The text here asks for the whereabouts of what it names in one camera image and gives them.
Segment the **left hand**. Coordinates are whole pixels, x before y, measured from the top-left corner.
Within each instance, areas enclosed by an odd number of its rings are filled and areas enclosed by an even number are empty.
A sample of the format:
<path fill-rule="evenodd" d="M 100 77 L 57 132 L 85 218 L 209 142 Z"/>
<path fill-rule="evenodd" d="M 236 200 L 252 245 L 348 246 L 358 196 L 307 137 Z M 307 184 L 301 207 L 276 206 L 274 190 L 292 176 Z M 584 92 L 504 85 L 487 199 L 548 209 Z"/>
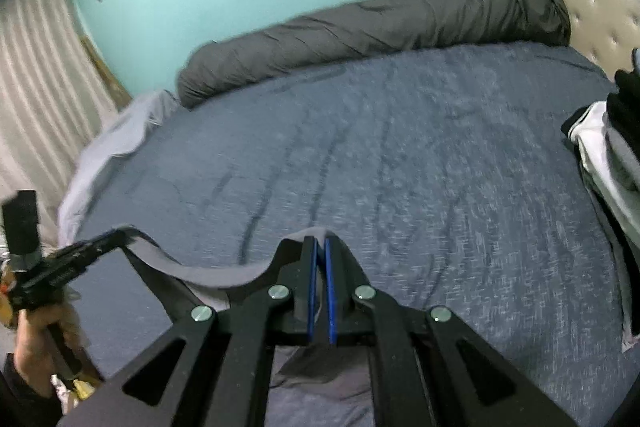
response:
<path fill-rule="evenodd" d="M 49 341 L 48 326 L 51 324 L 61 327 L 66 346 L 76 352 L 76 358 L 79 358 L 84 338 L 78 315 L 70 303 L 55 303 L 34 311 L 21 310 L 13 355 L 17 374 L 44 399 L 50 399 L 53 395 L 51 377 L 56 371 Z"/>

